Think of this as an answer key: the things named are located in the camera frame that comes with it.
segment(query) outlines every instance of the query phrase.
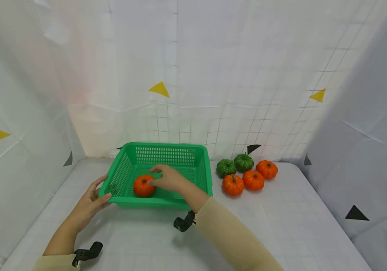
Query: table surface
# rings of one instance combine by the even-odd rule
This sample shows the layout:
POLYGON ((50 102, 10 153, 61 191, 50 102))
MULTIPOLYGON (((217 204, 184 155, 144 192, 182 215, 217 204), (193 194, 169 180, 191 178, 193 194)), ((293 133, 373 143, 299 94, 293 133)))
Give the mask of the table surface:
MULTIPOLYGON (((105 174, 112 159, 81 160, 11 254, 3 271, 31 270, 52 234, 93 180, 105 174)), ((261 192, 241 197, 222 193, 213 174, 213 196, 232 211, 289 271, 370 271, 365 260, 295 165, 277 163, 277 177, 261 192)), ((219 252, 194 227, 173 228, 185 211, 121 209, 99 212, 82 231, 76 248, 103 243, 99 258, 82 270, 230 270, 219 252)))

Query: green pumpkin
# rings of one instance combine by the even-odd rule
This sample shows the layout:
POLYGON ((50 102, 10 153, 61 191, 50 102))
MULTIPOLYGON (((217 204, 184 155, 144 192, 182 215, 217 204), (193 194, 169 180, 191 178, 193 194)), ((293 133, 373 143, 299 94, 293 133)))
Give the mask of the green pumpkin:
POLYGON ((254 166, 254 160, 247 154, 239 154, 234 158, 234 163, 239 172, 250 171, 254 166))
POLYGON ((236 174, 236 165, 234 165, 231 160, 222 159, 216 167, 216 173, 221 178, 227 175, 236 174))

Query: black bracket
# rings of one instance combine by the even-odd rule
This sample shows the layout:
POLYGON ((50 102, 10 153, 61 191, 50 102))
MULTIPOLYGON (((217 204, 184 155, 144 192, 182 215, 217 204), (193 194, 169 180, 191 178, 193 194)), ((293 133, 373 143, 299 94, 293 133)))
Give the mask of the black bracket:
POLYGON ((185 219, 181 219, 180 217, 177 217, 174 220, 174 228, 178 229, 181 232, 185 232, 192 224, 195 224, 194 219, 195 219, 195 213, 191 210, 187 213, 187 216, 185 219))
POLYGON ((91 260, 97 258, 102 251, 103 244, 100 242, 94 242, 90 249, 78 249, 74 252, 76 254, 72 265, 76 268, 80 267, 81 262, 85 260, 91 260))

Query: left hand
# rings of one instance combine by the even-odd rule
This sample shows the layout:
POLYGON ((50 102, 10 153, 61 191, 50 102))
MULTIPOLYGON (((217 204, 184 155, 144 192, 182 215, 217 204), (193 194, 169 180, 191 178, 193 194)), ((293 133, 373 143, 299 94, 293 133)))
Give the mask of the left hand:
POLYGON ((109 206, 108 200, 111 198, 111 193, 105 194, 99 198, 99 189, 97 186, 106 179, 107 175, 103 175, 96 181, 94 181, 87 189, 85 194, 81 197, 79 202, 73 208, 73 211, 65 219, 64 225, 70 229, 74 234, 78 234, 82 231, 91 219, 97 214, 98 211, 109 206))

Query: green plastic basket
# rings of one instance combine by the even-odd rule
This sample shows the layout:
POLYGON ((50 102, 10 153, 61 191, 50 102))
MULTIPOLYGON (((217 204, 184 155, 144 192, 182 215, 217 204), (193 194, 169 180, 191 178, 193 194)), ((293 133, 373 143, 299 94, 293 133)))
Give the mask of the green plastic basket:
MULTIPOLYGON (((149 174, 148 171, 157 164, 166 164, 177 169, 202 191, 213 195, 210 160, 204 146, 131 142, 124 145, 115 158, 99 196, 111 192, 110 202, 124 208, 189 210, 189 205, 180 194, 160 188, 150 198, 136 197, 133 182, 137 177, 149 174)), ((161 174, 151 175, 158 179, 161 174)))

